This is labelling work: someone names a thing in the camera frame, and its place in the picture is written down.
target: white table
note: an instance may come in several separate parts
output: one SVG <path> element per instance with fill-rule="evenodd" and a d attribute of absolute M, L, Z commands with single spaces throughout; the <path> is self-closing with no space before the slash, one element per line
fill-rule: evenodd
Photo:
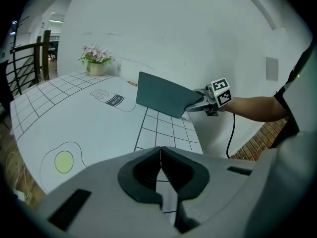
<path fill-rule="evenodd" d="M 11 102 L 22 158 L 49 193 L 87 166 L 154 146 L 202 154 L 187 113 L 176 119 L 135 103 L 137 87 L 113 76 L 75 72 Z"/>

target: wooden floor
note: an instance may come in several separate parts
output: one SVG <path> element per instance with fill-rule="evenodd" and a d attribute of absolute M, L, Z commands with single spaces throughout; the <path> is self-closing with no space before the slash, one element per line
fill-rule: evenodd
<path fill-rule="evenodd" d="M 4 122 L 11 128 L 11 120 L 9 117 L 6 117 Z M 14 182 L 18 176 L 18 168 L 20 166 L 20 178 L 17 182 L 16 189 L 23 191 L 25 195 L 29 192 L 29 196 L 25 201 L 26 205 L 28 205 L 31 209 L 36 209 L 45 197 L 45 194 L 33 180 L 27 168 L 25 169 L 24 177 L 23 162 L 19 162 L 22 161 L 22 159 L 20 159 L 20 152 L 16 145 L 14 136 L 10 135 L 10 129 L 8 129 L 3 122 L 0 123 L 0 147 L 0 163 L 3 166 L 9 188 L 13 188 Z M 11 152 L 15 152 L 17 155 L 11 154 L 7 162 L 7 158 Z"/>

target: human arm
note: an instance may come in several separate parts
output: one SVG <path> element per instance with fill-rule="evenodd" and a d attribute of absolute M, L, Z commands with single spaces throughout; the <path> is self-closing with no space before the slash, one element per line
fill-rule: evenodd
<path fill-rule="evenodd" d="M 254 121 L 277 121 L 289 116 L 275 97 L 234 97 L 219 111 L 228 111 Z"/>

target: flower pot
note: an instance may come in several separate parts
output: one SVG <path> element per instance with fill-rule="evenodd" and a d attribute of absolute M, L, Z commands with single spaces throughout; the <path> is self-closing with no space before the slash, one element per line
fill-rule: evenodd
<path fill-rule="evenodd" d="M 102 76 L 105 74 L 105 65 L 103 63 L 87 63 L 86 73 L 91 76 Z"/>

